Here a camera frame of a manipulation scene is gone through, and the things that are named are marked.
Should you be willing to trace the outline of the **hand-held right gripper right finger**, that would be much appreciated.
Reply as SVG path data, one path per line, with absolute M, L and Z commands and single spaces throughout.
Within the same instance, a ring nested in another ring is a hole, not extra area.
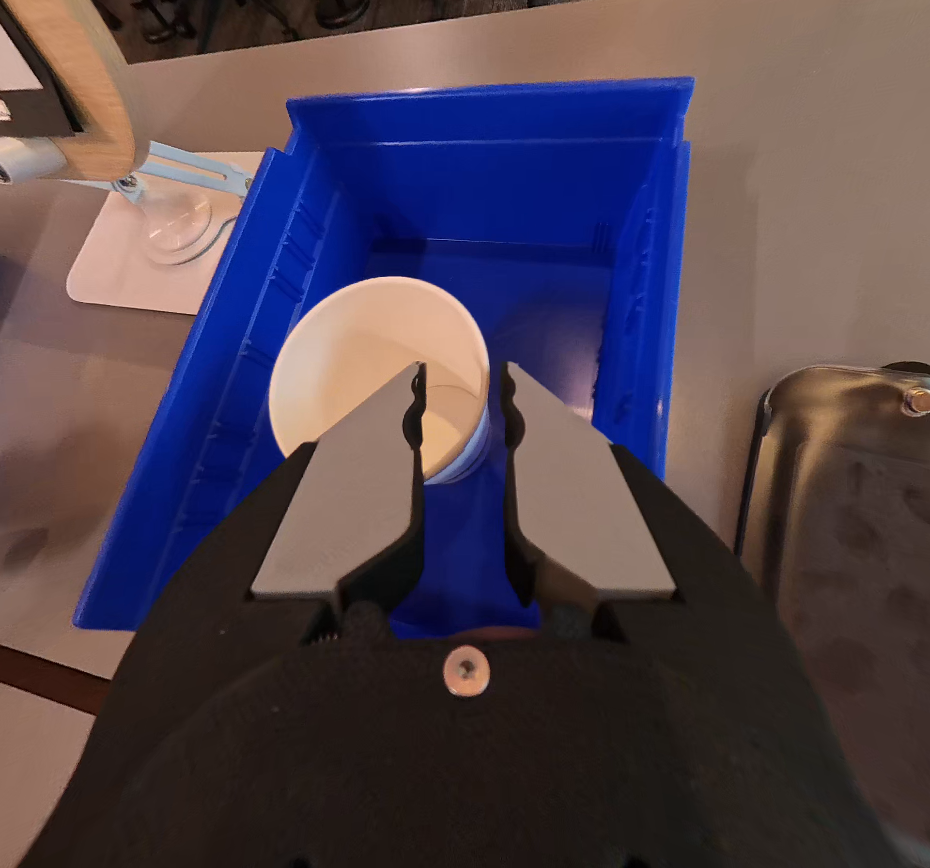
M 520 603 L 596 610 L 676 585 L 611 443 L 514 362 L 503 365 L 505 570 Z

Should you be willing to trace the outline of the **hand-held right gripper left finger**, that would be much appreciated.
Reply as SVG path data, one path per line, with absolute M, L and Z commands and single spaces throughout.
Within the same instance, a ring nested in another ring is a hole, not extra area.
M 251 583 L 261 601 L 309 599 L 342 617 L 391 614 L 424 567 L 426 365 L 407 365 L 320 437 Z

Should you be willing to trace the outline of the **stack of nested white cups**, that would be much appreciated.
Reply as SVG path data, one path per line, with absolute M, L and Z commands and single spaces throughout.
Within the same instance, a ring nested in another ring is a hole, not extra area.
M 303 316 L 277 356 L 269 390 L 284 456 L 325 431 L 407 366 L 426 366 L 421 458 L 427 485 L 469 477 L 490 444 L 490 356 L 467 308 L 420 279 L 355 282 Z

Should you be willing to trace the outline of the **blue plastic bin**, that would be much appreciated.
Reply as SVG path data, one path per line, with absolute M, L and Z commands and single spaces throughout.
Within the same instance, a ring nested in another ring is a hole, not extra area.
M 537 627 L 506 576 L 497 380 L 513 361 L 665 474 L 691 78 L 291 100 L 180 353 L 73 615 L 134 631 L 180 564 L 279 464 L 288 333 L 327 295 L 424 279 L 475 319 L 491 441 L 425 493 L 425 568 L 394 632 Z

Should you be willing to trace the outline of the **shiny metal tray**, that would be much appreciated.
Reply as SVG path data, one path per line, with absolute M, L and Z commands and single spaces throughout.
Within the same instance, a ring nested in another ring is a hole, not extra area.
M 928 866 L 929 368 L 814 366 L 764 391 L 735 553 L 775 604 L 868 804 Z

